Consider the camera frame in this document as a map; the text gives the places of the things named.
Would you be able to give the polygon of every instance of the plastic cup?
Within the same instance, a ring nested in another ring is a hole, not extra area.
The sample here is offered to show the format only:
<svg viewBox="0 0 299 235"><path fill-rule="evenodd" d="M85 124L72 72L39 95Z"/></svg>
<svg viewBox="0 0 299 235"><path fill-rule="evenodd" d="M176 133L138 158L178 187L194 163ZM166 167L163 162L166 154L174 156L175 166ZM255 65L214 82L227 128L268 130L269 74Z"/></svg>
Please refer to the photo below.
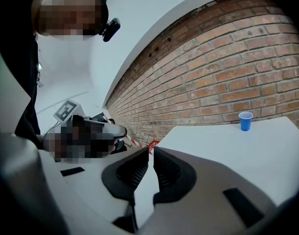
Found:
<svg viewBox="0 0 299 235"><path fill-rule="evenodd" d="M239 114L239 118L240 118L240 121L241 121L241 130L242 131L248 131L250 126L251 126L253 113L251 113L251 112L241 112Z"/></svg>

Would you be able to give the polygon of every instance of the brick wall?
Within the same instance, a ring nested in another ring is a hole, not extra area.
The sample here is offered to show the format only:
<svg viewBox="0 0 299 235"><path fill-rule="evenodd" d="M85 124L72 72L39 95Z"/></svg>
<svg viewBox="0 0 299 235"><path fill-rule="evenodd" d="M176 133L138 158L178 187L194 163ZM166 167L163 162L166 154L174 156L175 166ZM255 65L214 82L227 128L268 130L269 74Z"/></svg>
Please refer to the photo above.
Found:
<svg viewBox="0 0 299 235"><path fill-rule="evenodd" d="M159 34L106 107L145 145L176 125L287 116L299 128L299 35L270 0L218 0Z"/></svg>

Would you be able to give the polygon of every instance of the white table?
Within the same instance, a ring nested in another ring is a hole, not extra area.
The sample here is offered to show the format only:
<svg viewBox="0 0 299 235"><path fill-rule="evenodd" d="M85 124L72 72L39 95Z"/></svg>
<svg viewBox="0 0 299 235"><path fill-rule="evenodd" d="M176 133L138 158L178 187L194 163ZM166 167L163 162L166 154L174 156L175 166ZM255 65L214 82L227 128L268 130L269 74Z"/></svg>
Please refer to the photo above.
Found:
<svg viewBox="0 0 299 235"><path fill-rule="evenodd" d="M299 189L299 129L287 118L240 124L178 126L159 147L220 162L264 191L278 206Z"/></svg>

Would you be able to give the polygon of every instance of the hand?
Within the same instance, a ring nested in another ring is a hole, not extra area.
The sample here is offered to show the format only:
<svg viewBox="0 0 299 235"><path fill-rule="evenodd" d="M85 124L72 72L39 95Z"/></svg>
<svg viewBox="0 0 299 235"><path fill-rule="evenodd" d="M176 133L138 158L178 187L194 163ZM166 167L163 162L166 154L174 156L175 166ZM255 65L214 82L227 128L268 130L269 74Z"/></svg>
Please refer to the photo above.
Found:
<svg viewBox="0 0 299 235"><path fill-rule="evenodd" d="M43 149L55 158L101 158L115 150L110 135L82 134L79 127L58 125L43 137Z"/></svg>

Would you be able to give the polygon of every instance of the cable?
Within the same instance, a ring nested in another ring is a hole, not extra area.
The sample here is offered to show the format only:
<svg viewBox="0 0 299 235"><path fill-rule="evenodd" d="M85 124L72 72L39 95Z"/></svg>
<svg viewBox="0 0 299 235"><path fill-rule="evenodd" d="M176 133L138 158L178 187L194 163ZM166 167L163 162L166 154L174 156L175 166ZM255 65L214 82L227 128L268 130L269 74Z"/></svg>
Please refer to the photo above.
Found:
<svg viewBox="0 0 299 235"><path fill-rule="evenodd" d="M44 137L43 137L43 140L44 140L45 136L48 134L48 132L49 132L52 128L55 128L56 126L58 126L59 124L60 124L59 121L57 121L57 123L54 124L54 126L51 127L51 128L45 133L45 135L44 135Z"/></svg>

